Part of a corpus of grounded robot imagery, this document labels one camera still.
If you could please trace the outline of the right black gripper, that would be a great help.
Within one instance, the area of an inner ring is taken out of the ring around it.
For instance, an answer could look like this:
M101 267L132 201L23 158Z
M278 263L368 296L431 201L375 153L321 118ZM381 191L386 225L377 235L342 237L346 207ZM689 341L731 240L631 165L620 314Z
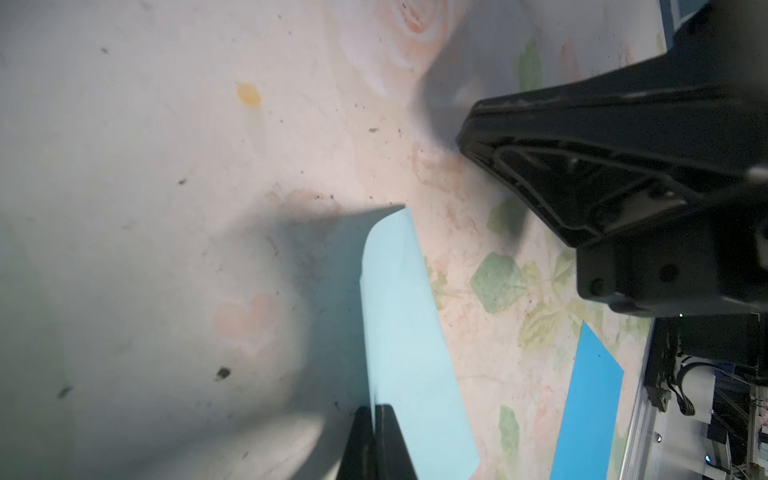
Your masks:
M481 100L458 147L567 245L594 243L577 253L582 298L639 316L765 310L766 3L711 1L612 79L632 87Z

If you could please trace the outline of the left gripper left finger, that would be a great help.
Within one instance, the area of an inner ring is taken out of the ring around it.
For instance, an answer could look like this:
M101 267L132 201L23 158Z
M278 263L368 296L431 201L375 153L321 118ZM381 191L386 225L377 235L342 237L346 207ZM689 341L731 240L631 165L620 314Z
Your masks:
M360 407L355 412L336 479L377 479L375 436L372 415L368 407Z

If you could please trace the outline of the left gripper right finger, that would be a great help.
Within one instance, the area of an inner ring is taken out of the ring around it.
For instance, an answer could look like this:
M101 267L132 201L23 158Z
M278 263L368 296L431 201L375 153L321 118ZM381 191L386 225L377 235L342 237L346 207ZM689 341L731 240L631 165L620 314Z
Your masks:
M375 406L374 449L376 475L379 480L417 479L395 410L391 405Z

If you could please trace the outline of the light blue square paper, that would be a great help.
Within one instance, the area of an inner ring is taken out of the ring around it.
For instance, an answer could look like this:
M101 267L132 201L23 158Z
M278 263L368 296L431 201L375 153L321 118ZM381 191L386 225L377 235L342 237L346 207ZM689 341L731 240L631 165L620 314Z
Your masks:
M371 228L360 290L371 406L393 410L417 478L471 478L479 452L409 209Z

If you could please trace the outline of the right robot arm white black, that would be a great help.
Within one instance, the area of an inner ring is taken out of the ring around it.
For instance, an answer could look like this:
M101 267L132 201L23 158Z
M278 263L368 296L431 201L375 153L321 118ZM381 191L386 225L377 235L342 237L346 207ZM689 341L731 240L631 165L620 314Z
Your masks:
M477 102L460 151L576 252L577 290L660 320L653 404L675 355L767 379L767 5L710 1L666 53Z

